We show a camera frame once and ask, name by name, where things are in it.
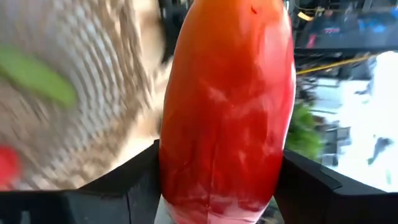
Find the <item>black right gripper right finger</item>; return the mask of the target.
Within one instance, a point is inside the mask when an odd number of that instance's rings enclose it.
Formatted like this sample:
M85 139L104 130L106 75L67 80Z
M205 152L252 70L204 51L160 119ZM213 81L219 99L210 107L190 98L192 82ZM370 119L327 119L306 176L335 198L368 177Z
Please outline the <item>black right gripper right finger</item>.
M274 197L286 224L397 224L387 193L285 150Z

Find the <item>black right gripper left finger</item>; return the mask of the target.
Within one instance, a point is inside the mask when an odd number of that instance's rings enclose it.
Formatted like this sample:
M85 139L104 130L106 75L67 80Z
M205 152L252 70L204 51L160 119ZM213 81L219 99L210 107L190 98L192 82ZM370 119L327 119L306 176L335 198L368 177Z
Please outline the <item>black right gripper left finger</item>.
M159 141L76 190L1 193L2 224L153 224Z

